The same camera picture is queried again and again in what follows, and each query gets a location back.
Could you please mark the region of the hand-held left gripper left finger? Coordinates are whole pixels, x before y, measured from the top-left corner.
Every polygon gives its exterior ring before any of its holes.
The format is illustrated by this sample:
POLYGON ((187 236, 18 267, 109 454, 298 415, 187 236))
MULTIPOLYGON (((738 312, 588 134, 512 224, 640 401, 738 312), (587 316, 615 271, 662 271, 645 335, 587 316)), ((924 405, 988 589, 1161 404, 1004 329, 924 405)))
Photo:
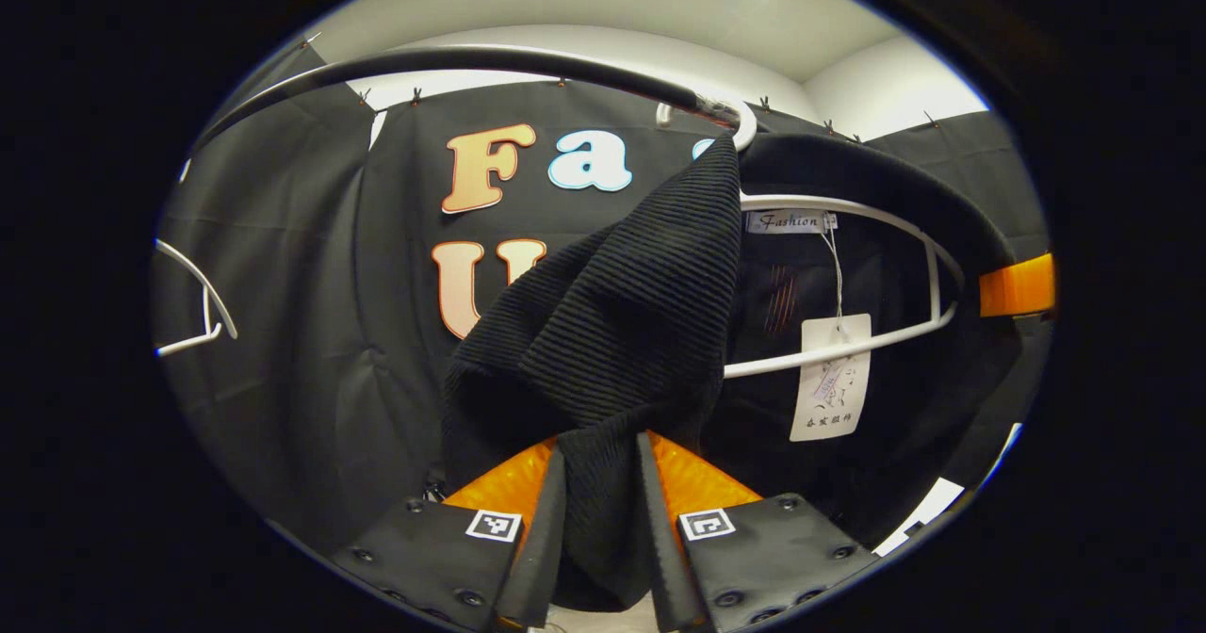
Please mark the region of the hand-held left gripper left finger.
POLYGON ((541 628, 560 576, 564 486, 564 457, 548 439, 447 499, 392 506, 333 561, 457 632, 541 628))

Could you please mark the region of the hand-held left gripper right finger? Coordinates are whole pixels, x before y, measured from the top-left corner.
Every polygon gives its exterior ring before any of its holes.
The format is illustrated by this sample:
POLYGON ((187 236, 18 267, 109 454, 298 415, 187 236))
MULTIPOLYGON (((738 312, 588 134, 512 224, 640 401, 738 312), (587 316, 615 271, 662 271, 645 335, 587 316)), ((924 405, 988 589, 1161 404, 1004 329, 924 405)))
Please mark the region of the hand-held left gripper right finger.
POLYGON ((802 496, 762 498, 652 430, 636 446, 658 631, 784 632, 873 570, 802 496))

